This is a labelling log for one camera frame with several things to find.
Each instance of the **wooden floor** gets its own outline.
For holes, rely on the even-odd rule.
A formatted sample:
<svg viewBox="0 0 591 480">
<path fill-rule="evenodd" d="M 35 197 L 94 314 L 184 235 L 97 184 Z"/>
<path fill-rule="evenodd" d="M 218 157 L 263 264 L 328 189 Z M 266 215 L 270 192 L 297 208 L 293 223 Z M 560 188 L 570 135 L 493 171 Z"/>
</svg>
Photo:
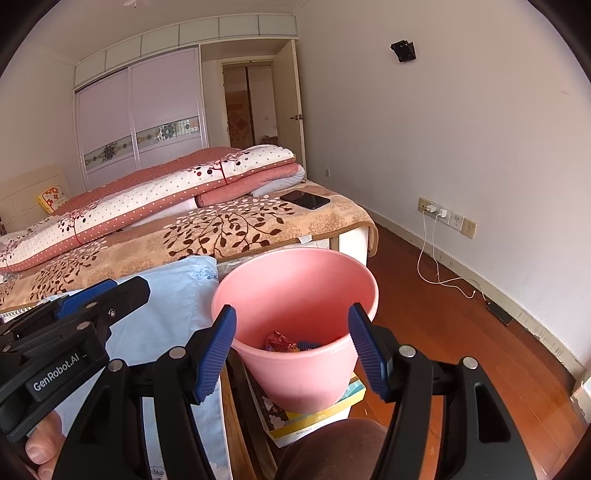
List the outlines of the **wooden floor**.
<svg viewBox="0 0 591 480">
<path fill-rule="evenodd" d="M 454 288 L 423 282 L 417 275 L 419 250 L 384 228 L 379 234 L 378 254 L 368 259 L 379 286 L 374 323 L 390 328 L 399 342 L 415 346 L 431 359 L 457 363 L 463 356 L 474 356 L 511 412 L 538 479 L 552 478 L 586 428 L 569 398 L 574 379 L 517 322 L 508 327 L 500 322 L 481 296 L 468 300 Z M 440 271 L 442 280 L 455 277 L 444 267 Z M 423 255 L 421 272 L 435 280 L 430 257 Z M 468 293 L 473 290 L 468 283 L 458 285 Z M 360 365 L 355 371 L 365 379 Z M 434 397 L 421 475 L 425 480 L 433 479 L 437 465 L 442 400 Z M 387 426 L 392 408 L 368 390 L 350 416 Z"/>
</svg>

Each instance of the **smartphone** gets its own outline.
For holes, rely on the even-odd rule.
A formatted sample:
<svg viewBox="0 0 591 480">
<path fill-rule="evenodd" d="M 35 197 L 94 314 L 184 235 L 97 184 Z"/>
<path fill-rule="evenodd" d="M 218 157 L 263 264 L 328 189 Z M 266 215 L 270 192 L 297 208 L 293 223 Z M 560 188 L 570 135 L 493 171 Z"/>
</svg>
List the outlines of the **smartphone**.
<svg viewBox="0 0 591 480">
<path fill-rule="evenodd" d="M 328 198 L 319 197 L 318 195 L 313 195 L 308 192 L 302 192 L 301 190 L 293 190 L 279 198 L 286 202 L 295 203 L 308 210 L 316 210 L 330 202 L 330 199 Z"/>
<path fill-rule="evenodd" d="M 513 317 L 493 301 L 487 302 L 486 308 L 505 325 L 509 325 L 513 321 Z"/>
</svg>

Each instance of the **electrical outlet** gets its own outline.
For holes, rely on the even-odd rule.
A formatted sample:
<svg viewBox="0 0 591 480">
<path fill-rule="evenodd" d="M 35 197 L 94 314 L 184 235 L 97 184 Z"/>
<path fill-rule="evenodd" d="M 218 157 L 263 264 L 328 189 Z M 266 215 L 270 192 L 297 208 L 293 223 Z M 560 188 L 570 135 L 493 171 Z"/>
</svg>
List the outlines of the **electrical outlet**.
<svg viewBox="0 0 591 480">
<path fill-rule="evenodd" d="M 446 210 L 446 215 L 445 215 L 445 217 L 444 217 L 444 216 L 441 216 L 441 214 L 442 214 L 442 212 L 441 212 L 441 211 L 442 211 L 442 210 Z M 437 221 L 438 221 L 438 222 L 443 222 L 443 223 L 445 223 L 446 225 L 449 225 L 449 218 L 450 218 L 450 214 L 451 214 L 451 212 L 452 212 L 452 211 L 451 211 L 449 208 L 445 208 L 445 207 L 439 207 L 439 211 L 437 212 L 437 213 L 439 213 L 439 216 L 437 217 Z"/>
<path fill-rule="evenodd" d="M 472 220 L 464 218 L 461 232 L 468 238 L 474 238 L 474 235 L 476 234 L 476 222 L 472 222 Z"/>
<path fill-rule="evenodd" d="M 449 215 L 449 226 L 455 228 L 459 232 L 462 231 L 462 223 L 464 222 L 464 217 L 456 212 L 450 212 Z"/>
<path fill-rule="evenodd" d="M 418 200 L 418 211 L 423 213 L 425 210 L 427 210 L 427 205 L 429 205 L 430 203 L 431 202 L 429 200 L 420 197 Z"/>
<path fill-rule="evenodd" d="M 435 205 L 435 207 L 437 207 L 437 210 L 435 210 L 434 212 L 425 212 L 425 215 L 429 215 L 429 217 L 435 218 L 437 216 L 437 214 L 439 213 L 440 205 L 437 203 L 434 203 L 434 202 L 429 202 L 428 205 Z"/>
</svg>

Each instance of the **yellow pillow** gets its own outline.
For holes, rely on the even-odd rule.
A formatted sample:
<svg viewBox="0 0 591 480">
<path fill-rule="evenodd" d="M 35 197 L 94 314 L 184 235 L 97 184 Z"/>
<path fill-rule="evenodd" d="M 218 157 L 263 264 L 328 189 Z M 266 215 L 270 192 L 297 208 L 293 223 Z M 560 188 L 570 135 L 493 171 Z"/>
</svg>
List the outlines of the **yellow pillow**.
<svg viewBox="0 0 591 480">
<path fill-rule="evenodd" d="M 68 197 L 59 185 L 51 187 L 37 197 L 39 204 L 49 214 L 55 212 L 60 205 L 63 205 L 67 201 L 67 199 Z"/>
</svg>

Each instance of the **white wall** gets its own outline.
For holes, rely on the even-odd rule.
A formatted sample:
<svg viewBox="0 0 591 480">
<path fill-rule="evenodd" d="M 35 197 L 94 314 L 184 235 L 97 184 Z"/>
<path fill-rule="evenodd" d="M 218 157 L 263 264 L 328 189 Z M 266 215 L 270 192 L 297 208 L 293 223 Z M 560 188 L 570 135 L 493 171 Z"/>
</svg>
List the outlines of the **white wall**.
<svg viewBox="0 0 591 480">
<path fill-rule="evenodd" d="M 525 0 L 310 0 L 297 21 L 309 176 L 417 235 L 419 196 L 477 221 L 437 246 L 591 367 L 591 86 L 555 29 Z"/>
<path fill-rule="evenodd" d="M 203 103 L 207 122 L 207 137 L 210 147 L 229 147 L 228 117 L 225 114 L 226 100 L 223 90 L 222 63 L 219 60 L 201 64 Z"/>
<path fill-rule="evenodd" d="M 76 155 L 74 66 L 23 44 L 0 77 L 0 177 L 63 167 L 72 195 L 84 191 Z"/>
</svg>

